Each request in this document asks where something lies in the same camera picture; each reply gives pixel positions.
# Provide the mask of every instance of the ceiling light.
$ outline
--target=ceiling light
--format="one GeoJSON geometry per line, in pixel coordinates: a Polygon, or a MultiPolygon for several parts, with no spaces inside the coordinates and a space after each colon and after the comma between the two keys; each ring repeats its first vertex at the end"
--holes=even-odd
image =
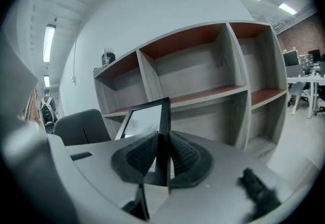
{"type": "Polygon", "coordinates": [[[291,8],[290,6],[286,5],[285,3],[281,4],[281,5],[279,6],[279,8],[281,8],[281,9],[287,11],[288,13],[290,13],[290,14],[292,14],[292,15],[294,15],[294,14],[297,13],[297,11],[296,11],[295,9],[291,8]]]}
{"type": "Polygon", "coordinates": [[[46,88],[50,87],[50,77],[49,77],[49,75],[44,75],[44,82],[45,82],[45,87],[46,88]]]}
{"type": "Polygon", "coordinates": [[[43,62],[50,62],[51,45],[56,26],[48,24],[45,29],[44,46],[43,46],[43,62]]]}

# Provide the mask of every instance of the floor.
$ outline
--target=floor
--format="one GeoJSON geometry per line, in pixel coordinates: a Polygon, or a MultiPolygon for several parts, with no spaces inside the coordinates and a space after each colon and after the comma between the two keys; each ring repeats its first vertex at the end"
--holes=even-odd
{"type": "Polygon", "coordinates": [[[267,165],[298,189],[311,183],[323,166],[325,113],[308,119],[304,102],[294,116],[291,111],[292,106],[287,108],[280,142],[267,165]]]}

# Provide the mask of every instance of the gray wood shelf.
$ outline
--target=gray wood shelf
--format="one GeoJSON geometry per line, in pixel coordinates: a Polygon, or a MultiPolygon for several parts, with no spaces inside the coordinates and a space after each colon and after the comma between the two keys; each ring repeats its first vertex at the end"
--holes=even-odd
{"type": "Polygon", "coordinates": [[[285,75],[269,24],[229,21],[196,24],[144,43],[94,70],[94,81],[113,139],[130,107],[169,97],[172,130],[255,156],[279,141],[285,75]],[[254,148],[252,140],[259,139],[254,148]]]}

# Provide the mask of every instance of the white table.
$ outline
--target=white table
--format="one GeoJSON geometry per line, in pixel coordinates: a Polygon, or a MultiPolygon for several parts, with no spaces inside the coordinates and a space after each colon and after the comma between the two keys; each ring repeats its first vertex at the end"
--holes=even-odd
{"type": "Polygon", "coordinates": [[[288,83],[297,83],[297,82],[310,82],[310,99],[309,99],[309,111],[308,111],[308,118],[311,118],[313,109],[316,108],[316,99],[317,99],[317,84],[324,86],[325,85],[325,78],[321,76],[307,76],[307,77],[294,77],[288,78],[288,83]]]}

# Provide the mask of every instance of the brick wall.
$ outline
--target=brick wall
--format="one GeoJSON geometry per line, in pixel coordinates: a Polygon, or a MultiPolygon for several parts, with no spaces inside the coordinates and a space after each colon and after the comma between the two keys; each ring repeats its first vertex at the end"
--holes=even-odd
{"type": "Polygon", "coordinates": [[[299,55],[319,49],[325,53],[325,30],[318,13],[297,23],[293,27],[277,35],[282,50],[290,51],[295,46],[299,55]]]}

